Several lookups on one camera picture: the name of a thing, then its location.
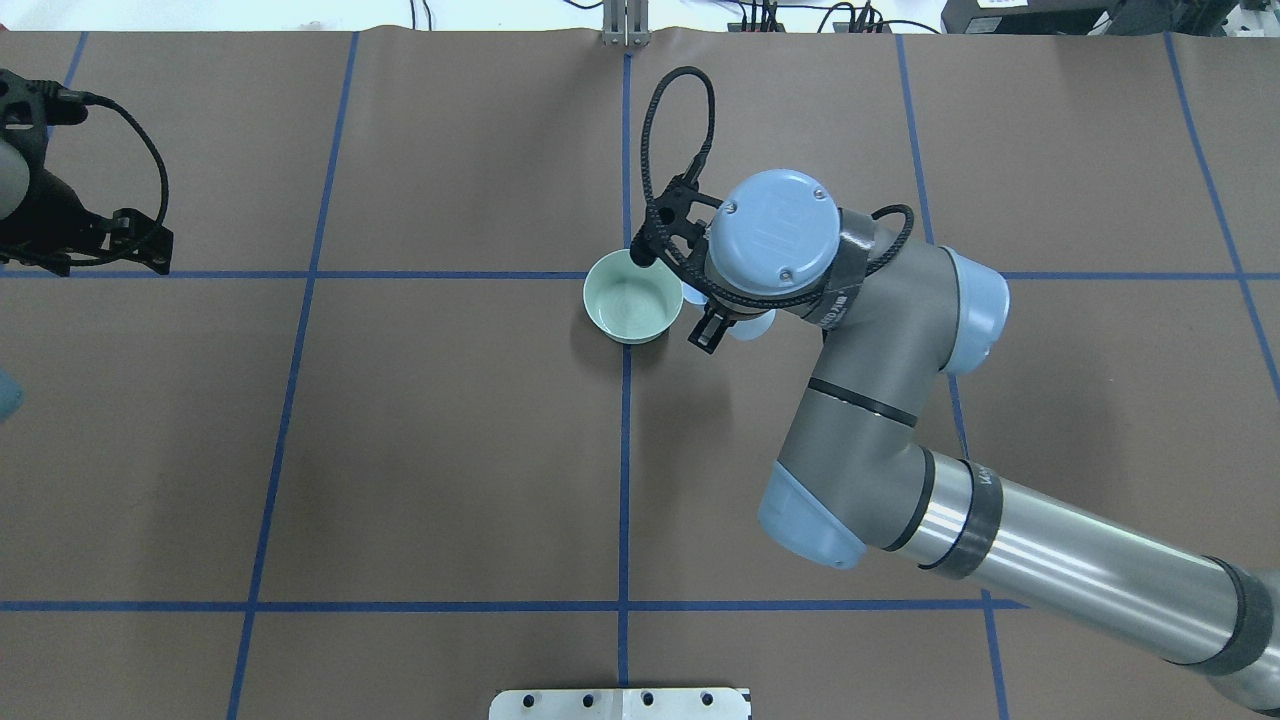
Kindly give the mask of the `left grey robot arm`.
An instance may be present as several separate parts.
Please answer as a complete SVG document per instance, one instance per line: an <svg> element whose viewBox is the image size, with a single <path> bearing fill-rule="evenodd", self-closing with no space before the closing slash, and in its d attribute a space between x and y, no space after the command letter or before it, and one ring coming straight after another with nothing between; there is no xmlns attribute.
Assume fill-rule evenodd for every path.
<svg viewBox="0 0 1280 720"><path fill-rule="evenodd" d="M118 114L151 156L159 181L156 217L134 208L99 215L46 168L49 131L86 122L91 108ZM170 274L174 234L165 224L172 192L166 163L129 111L110 97L72 90L52 79L27 79L5 69L1 117L3 264L18 263L56 277L113 263L134 263L157 275Z"/></svg>

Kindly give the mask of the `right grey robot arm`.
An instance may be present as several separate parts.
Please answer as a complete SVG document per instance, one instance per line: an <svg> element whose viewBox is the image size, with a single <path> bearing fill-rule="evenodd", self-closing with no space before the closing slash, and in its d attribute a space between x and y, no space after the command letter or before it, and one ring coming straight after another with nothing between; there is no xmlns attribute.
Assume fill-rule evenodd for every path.
<svg viewBox="0 0 1280 720"><path fill-rule="evenodd" d="M704 299L707 354L772 311L823 345L771 469L765 532L826 568L870 548L1055 612L1203 676L1277 715L1277 574L1197 556L1019 486L915 439L934 380L987 357L1010 309L1005 278L911 237L913 210L841 208L797 170L765 170L726 199L698 164L660 193L643 181L631 247Z"/></svg>

